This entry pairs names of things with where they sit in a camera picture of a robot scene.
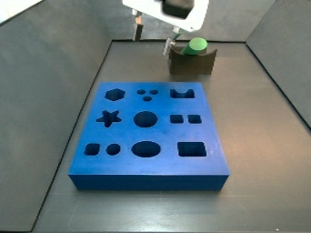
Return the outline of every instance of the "gray floor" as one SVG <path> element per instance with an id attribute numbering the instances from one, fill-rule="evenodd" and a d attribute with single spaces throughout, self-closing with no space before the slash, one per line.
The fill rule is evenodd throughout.
<path id="1" fill-rule="evenodd" d="M 202 83 L 232 172 L 222 191 L 77 191 L 66 171 L 90 96 L 34 231 L 311 231 L 309 130 L 245 45 L 209 47 L 212 76 L 172 77 L 162 43 L 113 43 L 97 84 Z"/>

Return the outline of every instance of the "shape sorting board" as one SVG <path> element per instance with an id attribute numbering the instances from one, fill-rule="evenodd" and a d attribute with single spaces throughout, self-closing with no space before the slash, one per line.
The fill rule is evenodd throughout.
<path id="1" fill-rule="evenodd" d="M 201 85 L 101 83 L 67 175 L 77 189 L 221 189 L 229 169 Z"/>

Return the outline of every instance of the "circular hole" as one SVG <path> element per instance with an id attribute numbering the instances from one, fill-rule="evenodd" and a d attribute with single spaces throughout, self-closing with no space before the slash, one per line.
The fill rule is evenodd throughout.
<path id="1" fill-rule="evenodd" d="M 137 90 L 137 94 L 142 95 L 145 93 L 145 91 L 142 89 Z"/>
<path id="2" fill-rule="evenodd" d="M 142 97 L 142 101 L 149 102 L 150 100 L 152 100 L 152 98 L 149 96 Z"/>
<path id="3" fill-rule="evenodd" d="M 120 145 L 117 144 L 110 144 L 106 149 L 106 154 L 110 156 L 114 156 L 120 152 Z"/>
<path id="4" fill-rule="evenodd" d="M 133 117 L 133 122 L 138 127 L 152 127 L 156 124 L 156 114 L 148 111 L 142 111 Z"/>
<path id="5" fill-rule="evenodd" d="M 150 95 L 156 95 L 157 93 L 158 93 L 157 90 L 150 90 L 150 91 L 149 91 L 149 94 L 150 94 Z"/>
<path id="6" fill-rule="evenodd" d="M 142 141 L 132 146 L 130 151 L 137 157 L 154 157 L 160 153 L 160 145 L 156 142 Z"/>

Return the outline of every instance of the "small circular hole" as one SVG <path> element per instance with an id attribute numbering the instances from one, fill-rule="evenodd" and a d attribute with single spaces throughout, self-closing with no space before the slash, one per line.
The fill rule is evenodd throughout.
<path id="1" fill-rule="evenodd" d="M 156 114 L 148 111 L 142 111 L 133 117 L 133 123 L 138 127 L 152 127 L 156 124 Z"/>
<path id="2" fill-rule="evenodd" d="M 137 90 L 137 94 L 142 95 L 145 93 L 145 91 L 142 89 Z"/>
<path id="3" fill-rule="evenodd" d="M 142 97 L 142 101 L 149 102 L 150 100 L 152 100 L 152 98 L 149 96 Z"/>
<path id="4" fill-rule="evenodd" d="M 118 154 L 120 152 L 120 145 L 117 144 L 110 144 L 106 149 L 105 152 L 107 155 L 114 156 L 116 154 Z"/>
<path id="5" fill-rule="evenodd" d="M 157 90 L 150 90 L 150 91 L 149 91 L 149 94 L 150 94 L 150 95 L 156 95 L 157 93 L 158 93 Z"/>

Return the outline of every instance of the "square hole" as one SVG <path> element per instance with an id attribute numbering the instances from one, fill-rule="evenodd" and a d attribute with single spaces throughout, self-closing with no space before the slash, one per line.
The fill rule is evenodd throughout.
<path id="1" fill-rule="evenodd" d="M 202 142 L 178 142 L 177 148 L 180 157 L 204 157 L 206 155 Z"/>
<path id="2" fill-rule="evenodd" d="M 97 143 L 89 143 L 85 146 L 83 154 L 86 156 L 95 156 L 99 153 L 99 144 Z"/>
<path id="3" fill-rule="evenodd" d="M 169 116 L 169 122 L 170 123 L 182 123 L 182 116 L 181 115 L 170 115 Z"/>
<path id="4" fill-rule="evenodd" d="M 190 124 L 200 124 L 201 123 L 200 115 L 189 115 L 188 122 Z"/>

